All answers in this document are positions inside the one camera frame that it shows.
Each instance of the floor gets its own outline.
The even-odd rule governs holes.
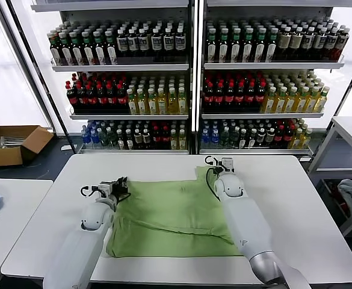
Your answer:
[[[19,179],[51,179],[60,173],[67,160],[73,155],[72,151],[61,151],[61,147],[67,145],[66,139],[53,139],[37,156],[37,158],[29,164],[14,167],[0,167],[0,178],[19,178]],[[347,243],[352,250],[352,238],[347,238]],[[93,289],[131,289],[132,287],[141,287],[140,289],[155,289],[155,287],[164,287],[163,285],[135,285],[135,284],[93,284]],[[27,279],[17,279],[3,277],[0,282],[0,289],[24,288],[24,289],[40,289],[35,282]],[[342,285],[313,285],[312,288],[327,289],[352,289],[352,284]]]

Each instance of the store shelf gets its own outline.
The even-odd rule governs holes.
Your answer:
[[[323,113],[235,113],[202,114],[202,119],[299,119],[302,117],[318,119]]]
[[[187,114],[166,114],[166,115],[145,115],[145,116],[133,116],[131,114],[75,114],[73,113],[70,118],[71,119],[82,119],[82,120],[185,120],[188,119]]]
[[[352,7],[352,0],[207,0],[208,7],[288,6],[288,7]]]
[[[32,5],[35,12],[79,11],[106,9],[139,9],[139,8],[182,8],[188,7],[188,0],[112,0],[65,2]]]
[[[340,69],[344,62],[239,62],[205,63],[205,69]]]
[[[201,149],[200,155],[311,155],[309,149]]]
[[[76,65],[52,66],[56,72],[89,71],[185,71],[189,64],[130,64],[130,65]]]

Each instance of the green towel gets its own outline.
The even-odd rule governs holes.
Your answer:
[[[128,181],[131,196],[117,207],[107,253],[113,257],[238,256],[221,204],[206,185],[207,169],[198,167],[193,181]]]

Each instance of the shelf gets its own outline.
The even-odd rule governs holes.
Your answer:
[[[71,119],[82,119],[82,120],[185,120],[188,119],[187,114],[166,114],[163,116],[160,115],[144,115],[144,116],[133,116],[130,114],[75,114],[73,113],[70,118]]]
[[[311,155],[309,149],[201,149],[200,155]]]
[[[238,62],[205,63],[205,69],[340,69],[344,62]]]
[[[88,71],[185,71],[189,64],[130,64],[130,65],[75,65],[52,66],[55,72]]]
[[[188,7],[188,4],[188,0],[113,0],[37,4],[32,5],[31,9],[35,12],[49,12],[139,8],[186,8]]]
[[[202,114],[202,119],[299,119],[302,117],[318,119],[323,113],[235,113]]]
[[[352,0],[207,0],[208,7],[352,7]]]

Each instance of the open cardboard box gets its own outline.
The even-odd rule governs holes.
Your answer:
[[[12,166],[31,161],[54,136],[38,125],[0,126],[0,137],[23,137],[22,145],[0,148],[0,166]]]

